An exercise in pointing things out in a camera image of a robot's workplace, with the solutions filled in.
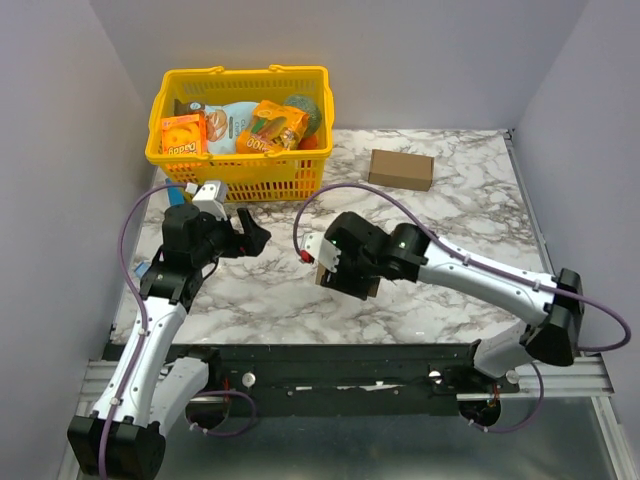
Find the brown cardboard box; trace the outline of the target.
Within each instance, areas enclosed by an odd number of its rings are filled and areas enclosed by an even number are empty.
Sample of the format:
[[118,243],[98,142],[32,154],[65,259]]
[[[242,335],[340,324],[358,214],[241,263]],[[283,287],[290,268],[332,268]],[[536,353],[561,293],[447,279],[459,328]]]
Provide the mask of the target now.
[[319,265],[316,271],[315,283],[321,287],[360,300],[367,300],[377,296],[380,279],[377,277],[364,277],[349,271],[336,270],[332,272]]
[[431,156],[374,149],[367,181],[383,187],[426,192],[433,183],[434,162]]

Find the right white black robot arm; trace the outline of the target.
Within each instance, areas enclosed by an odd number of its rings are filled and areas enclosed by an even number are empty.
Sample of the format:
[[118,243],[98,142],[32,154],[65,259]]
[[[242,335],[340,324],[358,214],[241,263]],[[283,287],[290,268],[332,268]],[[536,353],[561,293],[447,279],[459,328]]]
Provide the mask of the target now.
[[578,273],[557,275],[518,270],[475,256],[415,224],[401,223],[392,233],[354,212],[340,214],[314,252],[325,272],[320,283],[366,300],[380,280],[406,280],[456,290],[514,315],[518,322],[474,343],[460,379],[480,392],[518,366],[539,361],[568,367],[577,355],[584,315]]

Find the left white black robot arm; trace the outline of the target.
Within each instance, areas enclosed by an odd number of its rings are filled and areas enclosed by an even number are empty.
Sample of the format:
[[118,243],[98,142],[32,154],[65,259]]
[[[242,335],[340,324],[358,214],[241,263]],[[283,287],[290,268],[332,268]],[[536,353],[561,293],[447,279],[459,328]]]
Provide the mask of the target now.
[[271,238],[245,208],[235,230],[220,206],[172,206],[162,244],[134,291],[134,328],[104,392],[87,416],[76,415],[67,436],[86,475],[101,479],[153,479],[166,438],[189,401],[214,393],[222,380],[212,356],[183,356],[161,371],[174,337],[203,282],[203,270],[222,258],[257,257]]

